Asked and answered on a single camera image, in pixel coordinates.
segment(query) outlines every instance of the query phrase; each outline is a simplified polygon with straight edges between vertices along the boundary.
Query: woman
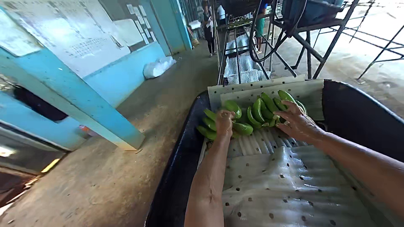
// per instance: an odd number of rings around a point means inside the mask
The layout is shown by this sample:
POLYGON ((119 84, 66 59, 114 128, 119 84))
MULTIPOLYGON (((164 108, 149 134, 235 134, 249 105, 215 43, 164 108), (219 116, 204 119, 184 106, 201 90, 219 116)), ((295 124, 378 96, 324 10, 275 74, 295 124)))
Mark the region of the woman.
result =
POLYGON ((205 32, 205 39, 208 41, 209 57, 212 56, 212 52, 215 55, 215 37, 213 36, 213 19, 212 12, 208 10, 208 1, 202 1, 203 6, 203 25, 205 32))
POLYGON ((261 44, 262 44, 262 36, 264 33, 264 25, 265 25, 265 18, 259 18, 265 16, 266 10, 267 10, 267 0, 262 0, 261 5, 259 6, 258 9, 258 19, 257 19, 257 24, 255 25, 255 28, 257 29, 257 32, 255 33, 255 37, 257 38, 257 54, 261 54, 261 44))

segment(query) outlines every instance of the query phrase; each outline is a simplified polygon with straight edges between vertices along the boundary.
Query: wet hand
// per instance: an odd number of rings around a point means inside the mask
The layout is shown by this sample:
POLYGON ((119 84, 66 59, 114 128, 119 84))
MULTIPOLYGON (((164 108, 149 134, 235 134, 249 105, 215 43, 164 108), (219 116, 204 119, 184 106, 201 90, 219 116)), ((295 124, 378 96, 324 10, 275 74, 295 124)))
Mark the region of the wet hand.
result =
POLYGON ((231 130, 233 126, 233 122, 231 121, 234 118, 235 113, 228 110, 220 110, 216 114, 216 129, 217 135, 232 135, 233 131, 231 130))
POLYGON ((313 119, 305 115, 297 104, 287 100, 282 100, 282 104, 288 106, 288 110, 276 111, 274 114, 281 116, 286 122, 277 124, 276 127, 289 136, 307 143, 314 143, 326 133, 315 124, 313 119))

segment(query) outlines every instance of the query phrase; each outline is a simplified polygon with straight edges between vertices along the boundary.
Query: sack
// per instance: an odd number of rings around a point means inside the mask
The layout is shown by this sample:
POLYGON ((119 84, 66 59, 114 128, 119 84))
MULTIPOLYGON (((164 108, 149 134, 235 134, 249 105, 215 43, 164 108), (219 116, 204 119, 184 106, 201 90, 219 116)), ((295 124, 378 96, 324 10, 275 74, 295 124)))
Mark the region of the sack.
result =
POLYGON ((158 77, 175 63, 176 61, 172 56, 160 58, 156 62, 146 64, 143 69, 143 75, 146 79, 158 77))
POLYGON ((193 39, 193 40, 191 41, 191 44, 192 44, 192 46, 197 46, 197 45, 200 44, 200 42, 198 41, 198 39, 193 39))

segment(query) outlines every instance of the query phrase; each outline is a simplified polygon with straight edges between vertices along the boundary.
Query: paper notice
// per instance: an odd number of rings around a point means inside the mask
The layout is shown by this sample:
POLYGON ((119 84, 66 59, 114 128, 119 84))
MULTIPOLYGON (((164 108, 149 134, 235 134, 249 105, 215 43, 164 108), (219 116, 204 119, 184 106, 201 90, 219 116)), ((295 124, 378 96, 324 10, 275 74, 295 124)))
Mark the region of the paper notice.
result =
POLYGON ((137 29, 139 29, 140 33, 143 33, 143 28, 140 25, 139 21, 135 21, 135 24, 136 24, 137 29))
POLYGON ((143 17, 137 17, 137 19, 139 20, 140 24, 145 24, 145 21, 143 20, 143 17))
POLYGON ((145 29, 145 32, 146 32, 147 37, 150 38, 149 30, 145 29))
POLYGON ((154 33, 153 33, 153 32, 150 32, 150 35, 151 35, 151 37, 153 38, 153 41, 157 42, 157 39, 156 39, 156 37, 154 36, 154 33))
POLYGON ((140 9, 140 12, 142 12, 142 15, 145 17, 145 16, 146 16, 146 12, 145 12, 145 9, 143 9, 143 6, 142 6, 142 5, 139 5, 139 9, 140 9))
POLYGON ((145 19, 146 27, 147 27, 147 28, 151 28, 151 26, 150 26, 149 21, 147 20, 147 18, 144 18, 144 19, 145 19))
POLYGON ((135 11, 133 10, 132 4, 126 4, 126 6, 127 6, 128 10, 129 10, 130 14, 135 14, 135 11))
POLYGON ((133 10, 135 11, 135 14, 136 14, 137 17, 141 17, 141 16, 142 16, 142 15, 140 15, 140 11, 139 11, 139 9, 138 9, 136 6, 133 7, 133 10))
POLYGON ((146 35, 142 33, 143 40, 145 41, 146 45, 149 44, 149 40, 147 39, 146 35))

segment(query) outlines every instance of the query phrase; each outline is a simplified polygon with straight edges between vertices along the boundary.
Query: blue container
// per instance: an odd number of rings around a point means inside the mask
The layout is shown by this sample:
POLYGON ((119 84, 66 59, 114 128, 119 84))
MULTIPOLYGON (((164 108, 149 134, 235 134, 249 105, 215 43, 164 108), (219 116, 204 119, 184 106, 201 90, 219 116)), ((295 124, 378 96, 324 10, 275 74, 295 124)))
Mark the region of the blue container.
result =
MULTIPOLYGON (((298 17, 304 0, 284 0, 282 16, 286 22, 293 23, 298 17)), ((306 9, 299 21, 298 27, 320 24, 335 18, 342 11, 343 0, 308 0, 306 9)))

